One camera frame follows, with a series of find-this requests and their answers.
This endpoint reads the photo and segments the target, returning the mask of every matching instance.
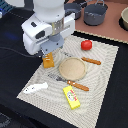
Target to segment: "pot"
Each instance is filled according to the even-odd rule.
[[[75,13],[75,20],[81,17],[81,9],[87,6],[87,2],[83,1],[82,3],[67,3],[64,5],[65,16],[70,15],[71,13]]]
[[[95,4],[90,4],[85,7],[84,9],[84,22],[91,26],[97,26],[103,23],[105,14],[106,14],[106,7],[103,5],[97,4],[99,0]]]

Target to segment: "white placemat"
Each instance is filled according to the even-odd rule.
[[[94,128],[101,109],[109,77],[118,51],[118,47],[92,41],[92,49],[89,51],[81,50],[81,42],[84,38],[70,35],[65,39],[63,49],[53,52],[55,67],[44,69],[43,64],[35,71],[31,79],[19,93],[17,98],[30,103],[52,115],[55,115],[79,128]],[[50,78],[49,74],[61,77],[58,67],[67,55],[81,58],[91,58],[101,61],[101,65],[85,62],[87,64],[87,74],[76,83],[89,87],[89,91],[73,87],[81,106],[71,110],[67,99],[63,93],[66,83]],[[31,84],[41,84],[47,82],[47,90],[40,90],[33,94],[24,94],[23,90]]]

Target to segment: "dark table surface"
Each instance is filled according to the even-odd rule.
[[[0,47],[12,48],[28,55],[23,45],[21,24],[33,12],[14,9],[12,13],[22,18],[6,14],[0,19]],[[128,44],[78,32],[73,35],[119,47],[96,128],[128,128]],[[10,50],[0,49],[0,104],[50,128],[75,128],[16,98],[41,63],[41,58],[24,57]]]

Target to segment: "plate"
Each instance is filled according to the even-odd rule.
[[[59,65],[59,71],[66,80],[76,81],[82,79],[87,72],[86,63],[76,57],[64,59]]]

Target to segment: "yellow box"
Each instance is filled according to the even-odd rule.
[[[46,55],[45,58],[43,58],[43,65],[44,65],[44,68],[54,67],[52,52],[50,52],[49,54]]]
[[[80,107],[80,102],[79,102],[78,98],[76,97],[76,94],[73,91],[71,85],[63,88],[63,91],[64,91],[64,94],[65,94],[65,96],[68,100],[68,103],[69,103],[72,110]]]

